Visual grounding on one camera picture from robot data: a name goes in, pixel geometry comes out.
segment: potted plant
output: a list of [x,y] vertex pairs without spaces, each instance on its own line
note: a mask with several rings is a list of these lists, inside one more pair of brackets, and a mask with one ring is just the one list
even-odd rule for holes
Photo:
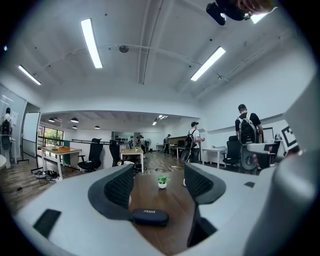
[[160,189],[165,189],[167,186],[167,182],[170,181],[168,176],[159,176],[158,177],[158,186]]

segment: small green plant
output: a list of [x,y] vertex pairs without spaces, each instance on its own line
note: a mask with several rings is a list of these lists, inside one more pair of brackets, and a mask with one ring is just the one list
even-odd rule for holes
[[170,181],[170,179],[168,178],[168,176],[159,176],[158,177],[158,182],[160,184],[165,184],[167,183],[168,181]]

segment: black t-shirt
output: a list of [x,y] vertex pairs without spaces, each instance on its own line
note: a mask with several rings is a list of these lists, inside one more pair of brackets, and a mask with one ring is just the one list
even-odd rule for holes
[[[243,113],[239,116],[240,119],[244,119],[247,116],[247,113]],[[250,115],[250,120],[252,121],[255,130],[257,130],[257,126],[261,125],[259,117],[255,113],[251,113]],[[240,126],[240,121],[237,119],[235,120],[235,131],[239,131],[239,126]]]

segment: ceiling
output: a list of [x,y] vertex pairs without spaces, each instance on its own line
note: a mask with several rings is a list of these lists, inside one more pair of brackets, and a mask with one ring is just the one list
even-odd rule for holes
[[[201,98],[208,88],[227,84],[294,32],[280,10],[257,24],[227,17],[218,25],[205,11],[208,0],[44,1],[17,30],[5,65],[43,95],[73,78],[125,78],[145,86],[169,87]],[[81,21],[91,18],[102,69],[95,69]],[[119,51],[128,45],[129,51]],[[226,53],[198,81],[191,76],[222,46]],[[42,83],[19,70],[23,65]]]
[[[146,124],[146,126],[152,126],[154,120],[159,116],[158,113],[142,113],[142,112],[124,112],[124,111],[71,111],[55,114],[43,114],[41,115],[41,122],[53,124],[48,122],[49,118],[59,119],[62,121],[62,127],[72,128],[75,123],[71,122],[72,118],[77,118],[79,124],[82,123],[95,123],[97,121],[121,121],[121,122],[133,122]],[[167,125],[171,122],[180,120],[182,116],[168,115],[166,119],[158,121],[157,125]],[[56,126],[60,126],[60,122],[56,120],[54,123]]]

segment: white pot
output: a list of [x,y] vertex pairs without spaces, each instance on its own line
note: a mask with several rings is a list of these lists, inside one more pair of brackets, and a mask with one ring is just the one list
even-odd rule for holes
[[158,185],[159,185],[159,188],[160,188],[160,189],[165,189],[166,186],[167,186],[167,183],[164,183],[164,184],[158,183]]

